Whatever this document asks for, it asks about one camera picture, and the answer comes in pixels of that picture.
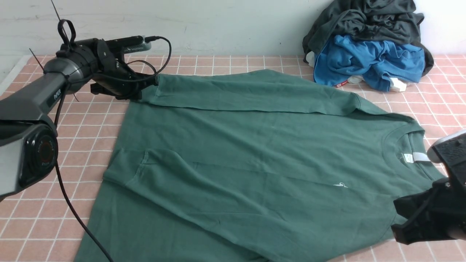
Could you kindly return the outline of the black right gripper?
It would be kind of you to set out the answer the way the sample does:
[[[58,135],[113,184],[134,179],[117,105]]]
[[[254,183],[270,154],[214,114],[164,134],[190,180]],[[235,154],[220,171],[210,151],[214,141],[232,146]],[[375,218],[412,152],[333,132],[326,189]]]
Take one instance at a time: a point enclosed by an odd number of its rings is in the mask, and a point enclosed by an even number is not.
[[[414,162],[431,162],[427,153],[409,154]],[[464,240],[466,225],[466,156],[457,164],[444,164],[447,177],[434,181],[431,189],[393,201],[396,212],[406,219],[391,225],[396,242]]]

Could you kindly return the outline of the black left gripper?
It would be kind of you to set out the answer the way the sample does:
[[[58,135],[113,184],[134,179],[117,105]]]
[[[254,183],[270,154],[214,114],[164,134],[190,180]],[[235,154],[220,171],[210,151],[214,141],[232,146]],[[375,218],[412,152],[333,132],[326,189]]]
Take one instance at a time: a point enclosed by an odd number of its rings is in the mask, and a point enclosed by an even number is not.
[[[95,74],[98,80],[118,79],[116,82],[103,86],[100,83],[90,85],[90,91],[94,95],[113,96],[117,100],[138,100],[142,97],[142,88],[157,84],[157,73],[144,74],[127,69],[123,65],[123,41],[87,39],[76,42],[63,43],[56,52],[57,58],[68,59],[75,64],[75,69],[65,76],[71,83],[86,83]]]

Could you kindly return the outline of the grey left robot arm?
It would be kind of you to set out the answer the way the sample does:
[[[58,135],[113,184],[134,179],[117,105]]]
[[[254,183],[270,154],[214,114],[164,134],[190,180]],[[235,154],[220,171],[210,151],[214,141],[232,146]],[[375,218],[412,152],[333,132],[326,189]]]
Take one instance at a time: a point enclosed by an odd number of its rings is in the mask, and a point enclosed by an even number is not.
[[[157,84],[156,70],[152,75],[134,72],[124,59],[125,54],[149,50],[157,39],[65,39],[41,77],[1,100],[1,199],[22,192],[54,169],[57,124],[49,113],[63,106],[65,96],[94,81],[94,95],[136,100],[144,88]]]

